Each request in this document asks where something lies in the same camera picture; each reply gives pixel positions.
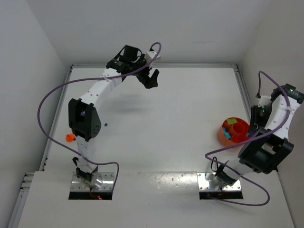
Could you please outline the lime green lego brick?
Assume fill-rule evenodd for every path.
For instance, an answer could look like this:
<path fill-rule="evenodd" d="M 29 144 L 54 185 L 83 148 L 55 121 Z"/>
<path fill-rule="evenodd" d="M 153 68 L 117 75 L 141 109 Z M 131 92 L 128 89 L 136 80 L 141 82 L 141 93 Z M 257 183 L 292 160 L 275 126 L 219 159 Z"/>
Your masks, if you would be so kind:
<path fill-rule="evenodd" d="M 238 122 L 236 118 L 229 118 L 226 121 L 229 125 L 233 125 Z"/>

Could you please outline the teal lego brick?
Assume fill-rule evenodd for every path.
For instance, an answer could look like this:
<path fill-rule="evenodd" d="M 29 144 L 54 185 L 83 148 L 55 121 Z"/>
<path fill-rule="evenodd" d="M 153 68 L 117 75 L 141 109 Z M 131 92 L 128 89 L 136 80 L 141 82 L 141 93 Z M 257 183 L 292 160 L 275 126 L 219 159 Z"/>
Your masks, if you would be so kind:
<path fill-rule="evenodd" d="M 230 139 L 230 138 L 231 138 L 231 135 L 229 134 L 229 132 L 227 132 L 226 128 L 223 127 L 222 130 L 223 130 L 224 136 L 225 136 L 227 139 Z"/>

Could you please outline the purple flower lego block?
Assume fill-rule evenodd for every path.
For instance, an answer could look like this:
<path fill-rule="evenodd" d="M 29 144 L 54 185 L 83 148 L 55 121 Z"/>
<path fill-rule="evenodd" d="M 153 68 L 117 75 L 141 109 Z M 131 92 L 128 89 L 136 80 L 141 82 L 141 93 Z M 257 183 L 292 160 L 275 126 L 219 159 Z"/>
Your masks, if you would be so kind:
<path fill-rule="evenodd" d="M 247 133 L 247 137 L 251 138 L 258 132 L 258 129 L 254 129 Z"/>

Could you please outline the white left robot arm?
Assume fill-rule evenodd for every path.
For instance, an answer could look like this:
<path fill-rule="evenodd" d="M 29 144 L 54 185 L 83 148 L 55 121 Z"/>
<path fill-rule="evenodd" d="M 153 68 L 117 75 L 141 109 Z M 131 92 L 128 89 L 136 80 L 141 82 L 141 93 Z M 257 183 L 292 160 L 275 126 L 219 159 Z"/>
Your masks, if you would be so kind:
<path fill-rule="evenodd" d="M 159 70 L 151 73 L 153 62 L 160 57 L 160 51 L 150 48 L 143 53 L 129 45 L 111 59 L 97 82 L 79 99 L 68 103 L 68 124 L 76 137 L 79 156 L 73 159 L 77 177 L 84 185 L 93 188 L 97 182 L 98 166 L 93 164 L 96 151 L 96 137 L 102 123 L 99 116 L 101 104 L 127 76 L 135 76 L 146 89 L 158 86 Z"/>

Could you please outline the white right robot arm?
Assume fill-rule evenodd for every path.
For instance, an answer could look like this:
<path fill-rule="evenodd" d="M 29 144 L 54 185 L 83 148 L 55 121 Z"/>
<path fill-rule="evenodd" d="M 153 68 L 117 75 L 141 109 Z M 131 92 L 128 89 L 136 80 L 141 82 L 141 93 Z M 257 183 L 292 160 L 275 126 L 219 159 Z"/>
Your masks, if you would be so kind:
<path fill-rule="evenodd" d="M 220 165 L 214 182 L 233 185 L 247 173 L 269 174 L 291 153 L 294 145 L 288 141 L 288 131 L 295 111 L 304 95 L 290 84 L 276 88 L 270 96 L 259 96 L 251 108 L 248 133 L 258 140 L 244 144 L 237 159 Z"/>

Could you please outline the orange round divided container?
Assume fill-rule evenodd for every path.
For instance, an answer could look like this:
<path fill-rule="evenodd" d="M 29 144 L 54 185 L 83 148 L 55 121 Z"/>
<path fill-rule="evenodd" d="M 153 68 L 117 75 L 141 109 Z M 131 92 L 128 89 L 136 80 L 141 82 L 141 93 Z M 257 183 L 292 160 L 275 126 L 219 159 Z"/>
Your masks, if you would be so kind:
<path fill-rule="evenodd" d="M 233 125 L 229 125 L 227 123 L 227 119 L 222 123 L 220 128 L 218 129 L 217 137 L 218 141 L 225 147 L 235 145 L 237 143 L 241 143 L 249 139 L 247 137 L 247 131 L 249 129 L 249 124 L 240 118 L 234 117 L 237 119 L 237 123 Z M 224 134 L 222 128 L 226 128 L 227 132 L 231 135 L 230 139 L 227 139 Z"/>

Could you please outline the orange round lego piece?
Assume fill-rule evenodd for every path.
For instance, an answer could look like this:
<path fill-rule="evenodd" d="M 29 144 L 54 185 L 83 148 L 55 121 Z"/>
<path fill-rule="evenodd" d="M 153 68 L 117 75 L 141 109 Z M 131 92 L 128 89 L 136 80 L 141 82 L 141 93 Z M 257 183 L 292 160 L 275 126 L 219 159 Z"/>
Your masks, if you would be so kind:
<path fill-rule="evenodd" d="M 76 137 L 75 137 L 75 135 L 74 134 L 72 134 L 72 133 L 70 133 L 70 134 L 67 134 L 66 135 L 66 141 L 67 142 L 73 142 L 73 141 L 75 141 L 76 140 Z"/>

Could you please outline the aluminium frame rail right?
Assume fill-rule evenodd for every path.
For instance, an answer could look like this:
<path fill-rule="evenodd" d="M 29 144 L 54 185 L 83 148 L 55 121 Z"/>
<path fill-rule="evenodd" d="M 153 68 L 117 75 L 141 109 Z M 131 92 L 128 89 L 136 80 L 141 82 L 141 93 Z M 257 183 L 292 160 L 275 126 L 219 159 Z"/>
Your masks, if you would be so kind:
<path fill-rule="evenodd" d="M 238 75 L 239 85 L 241 86 L 241 94 L 246 105 L 247 116 L 250 122 L 251 118 L 251 104 L 245 81 L 241 74 Z M 267 143 L 270 136 L 267 135 L 270 131 L 265 127 L 258 128 L 258 132 L 251 138 L 252 141 L 247 142 L 241 148 L 238 158 L 239 162 L 248 166 L 256 173 L 268 174 L 271 170 L 271 158 L 272 154 L 268 152 L 263 146 Z"/>

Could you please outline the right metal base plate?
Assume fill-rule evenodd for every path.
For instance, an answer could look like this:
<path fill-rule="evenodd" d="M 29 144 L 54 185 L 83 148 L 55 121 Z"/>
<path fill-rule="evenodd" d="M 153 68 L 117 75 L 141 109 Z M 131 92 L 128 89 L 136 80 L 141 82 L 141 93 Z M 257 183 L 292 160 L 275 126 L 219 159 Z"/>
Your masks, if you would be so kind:
<path fill-rule="evenodd" d="M 214 172 L 197 172 L 199 192 L 241 192 L 241 183 L 236 181 L 233 185 L 224 185 L 216 177 Z"/>

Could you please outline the metal base plate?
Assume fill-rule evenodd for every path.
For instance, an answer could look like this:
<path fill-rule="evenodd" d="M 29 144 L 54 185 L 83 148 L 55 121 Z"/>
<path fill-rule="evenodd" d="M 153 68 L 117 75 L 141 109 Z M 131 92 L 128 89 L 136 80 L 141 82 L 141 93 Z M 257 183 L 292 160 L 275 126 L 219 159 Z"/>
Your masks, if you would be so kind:
<path fill-rule="evenodd" d="M 74 172 L 70 192 L 111 192 L 114 185 L 114 173 L 97 172 L 93 176 L 93 183 L 85 182 Z"/>
<path fill-rule="evenodd" d="M 224 185 L 216 177 L 214 172 L 197 172 L 199 192 L 241 192 L 241 183 L 236 181 L 233 185 Z"/>

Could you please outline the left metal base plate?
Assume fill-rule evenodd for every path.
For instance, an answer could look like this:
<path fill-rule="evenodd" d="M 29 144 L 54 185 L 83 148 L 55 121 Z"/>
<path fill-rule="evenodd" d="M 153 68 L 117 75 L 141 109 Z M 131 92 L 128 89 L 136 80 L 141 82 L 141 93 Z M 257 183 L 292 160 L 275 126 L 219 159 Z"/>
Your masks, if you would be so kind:
<path fill-rule="evenodd" d="M 70 192 L 111 192 L 114 185 L 114 173 L 97 172 L 93 176 L 93 183 L 85 182 L 74 172 Z"/>

